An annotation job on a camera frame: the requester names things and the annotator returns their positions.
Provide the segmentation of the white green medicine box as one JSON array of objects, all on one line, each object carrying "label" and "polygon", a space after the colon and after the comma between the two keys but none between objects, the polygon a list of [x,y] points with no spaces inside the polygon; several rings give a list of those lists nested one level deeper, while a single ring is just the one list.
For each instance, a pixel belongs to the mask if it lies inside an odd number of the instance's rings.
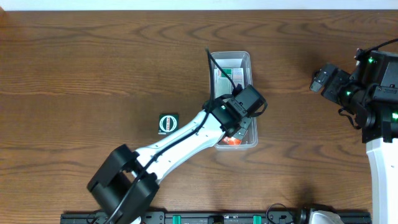
[{"label": "white green medicine box", "polygon": [[215,75],[215,98],[221,95],[231,94],[233,86],[230,80],[226,77],[226,75],[222,73],[218,68],[214,69],[214,75]]}]

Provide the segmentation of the red Panadol box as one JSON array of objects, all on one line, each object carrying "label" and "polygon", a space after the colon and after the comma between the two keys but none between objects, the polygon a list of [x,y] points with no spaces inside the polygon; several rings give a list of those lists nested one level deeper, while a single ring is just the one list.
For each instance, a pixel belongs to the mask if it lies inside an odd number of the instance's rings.
[{"label": "red Panadol box", "polygon": [[227,145],[237,146],[240,145],[242,140],[234,137],[224,137],[222,141]]}]

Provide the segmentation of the blue Kool Fever box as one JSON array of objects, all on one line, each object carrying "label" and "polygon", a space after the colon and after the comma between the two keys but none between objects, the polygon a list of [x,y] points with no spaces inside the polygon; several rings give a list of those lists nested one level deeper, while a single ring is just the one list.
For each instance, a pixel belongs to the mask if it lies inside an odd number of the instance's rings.
[{"label": "blue Kool Fever box", "polygon": [[239,84],[244,86],[243,68],[224,68],[223,71],[232,79],[235,86]]}]

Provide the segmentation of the green round-logo box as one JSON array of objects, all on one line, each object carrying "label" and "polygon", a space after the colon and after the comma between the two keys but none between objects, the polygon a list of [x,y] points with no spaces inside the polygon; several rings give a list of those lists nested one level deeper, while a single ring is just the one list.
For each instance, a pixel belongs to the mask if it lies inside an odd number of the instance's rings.
[{"label": "green round-logo box", "polygon": [[178,114],[160,114],[158,134],[168,135],[176,132],[179,128]]}]

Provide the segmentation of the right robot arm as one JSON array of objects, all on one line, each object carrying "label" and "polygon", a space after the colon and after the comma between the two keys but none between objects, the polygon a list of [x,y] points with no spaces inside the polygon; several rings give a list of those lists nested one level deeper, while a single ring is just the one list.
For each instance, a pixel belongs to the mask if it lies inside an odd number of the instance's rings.
[{"label": "right robot arm", "polygon": [[358,49],[348,73],[327,63],[310,89],[340,106],[338,114],[361,130],[372,178],[373,222],[397,223],[397,54]]}]

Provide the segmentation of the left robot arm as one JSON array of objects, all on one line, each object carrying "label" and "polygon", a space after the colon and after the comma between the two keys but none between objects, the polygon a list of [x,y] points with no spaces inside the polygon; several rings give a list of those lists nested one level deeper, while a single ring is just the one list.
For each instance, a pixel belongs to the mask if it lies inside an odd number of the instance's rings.
[{"label": "left robot arm", "polygon": [[146,147],[114,149],[88,182],[87,189],[106,212],[107,223],[132,223],[153,201],[160,183],[196,153],[236,134],[259,103],[223,95],[207,101],[183,128]]}]

